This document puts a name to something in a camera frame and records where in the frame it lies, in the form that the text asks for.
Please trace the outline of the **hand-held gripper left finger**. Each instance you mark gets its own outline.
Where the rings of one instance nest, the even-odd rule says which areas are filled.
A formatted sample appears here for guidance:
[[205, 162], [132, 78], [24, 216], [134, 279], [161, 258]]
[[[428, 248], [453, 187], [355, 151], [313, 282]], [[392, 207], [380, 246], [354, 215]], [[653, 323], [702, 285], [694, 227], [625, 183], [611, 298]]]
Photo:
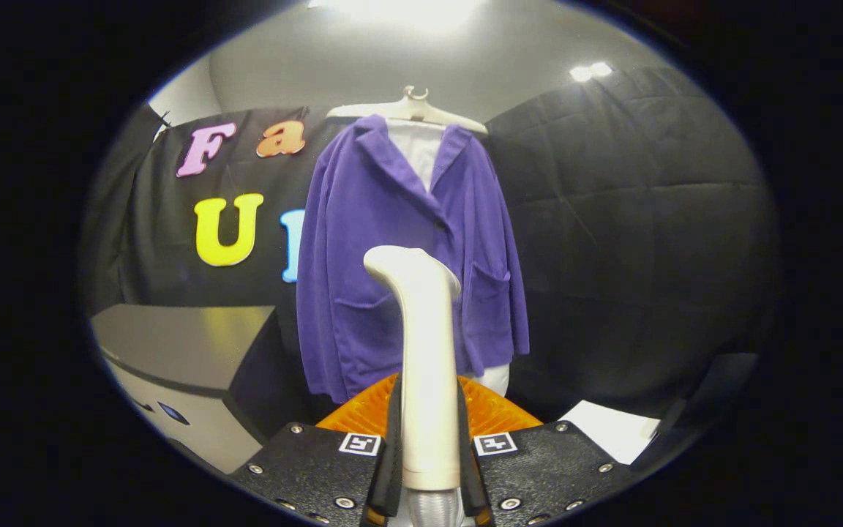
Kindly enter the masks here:
[[315, 426], [285, 424], [232, 471], [231, 483], [309, 525], [387, 526], [402, 491], [388, 431], [399, 381], [379, 381]]

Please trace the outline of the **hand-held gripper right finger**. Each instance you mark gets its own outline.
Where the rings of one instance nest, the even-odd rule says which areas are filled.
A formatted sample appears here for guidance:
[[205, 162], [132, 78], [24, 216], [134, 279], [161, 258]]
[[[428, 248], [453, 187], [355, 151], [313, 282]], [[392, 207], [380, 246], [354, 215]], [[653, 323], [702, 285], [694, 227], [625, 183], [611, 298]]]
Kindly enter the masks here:
[[473, 467], [466, 525], [552, 523], [628, 487], [628, 469], [575, 425], [543, 424], [481, 384], [459, 382]]

